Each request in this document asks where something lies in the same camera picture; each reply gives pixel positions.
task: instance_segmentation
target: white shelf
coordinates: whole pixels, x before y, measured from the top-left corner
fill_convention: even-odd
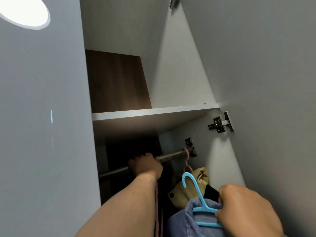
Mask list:
[[[178,106],[92,114],[96,144],[169,131],[204,115],[218,104]]]

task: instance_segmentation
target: clothes hanger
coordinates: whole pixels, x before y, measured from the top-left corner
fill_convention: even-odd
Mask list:
[[[188,172],[185,172],[183,173],[182,175],[182,184],[183,184],[183,187],[186,188],[186,183],[185,183],[185,178],[186,177],[190,177],[194,183],[194,186],[197,190],[197,193],[200,197],[200,200],[202,202],[202,207],[194,207],[193,208],[193,212],[209,212],[209,213],[216,213],[218,211],[218,209],[214,209],[214,208],[210,208],[207,206],[207,204],[205,203],[205,200],[202,196],[202,193],[200,191],[200,188],[198,186],[198,183],[196,181],[196,179],[194,178],[193,175],[191,175],[190,173]],[[197,223],[198,226],[208,226],[208,227],[214,227],[214,228],[223,228],[223,226],[220,224],[220,223],[207,223],[207,222],[198,222],[198,221],[195,221]]]

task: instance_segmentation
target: white cabinet door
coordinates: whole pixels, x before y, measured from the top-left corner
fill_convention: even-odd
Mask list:
[[[316,236],[316,0],[181,3],[246,185]]]
[[[79,0],[42,1],[46,28],[0,18],[1,236],[73,237],[101,205]]]

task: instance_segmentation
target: forearm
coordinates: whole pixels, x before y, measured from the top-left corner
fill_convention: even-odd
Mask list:
[[[155,224],[156,179],[138,175],[109,199],[79,230],[76,237],[151,237]]]

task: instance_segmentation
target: round light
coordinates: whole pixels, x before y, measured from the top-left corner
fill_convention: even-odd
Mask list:
[[[20,27],[39,30],[51,17],[42,0],[0,0],[0,17]]]

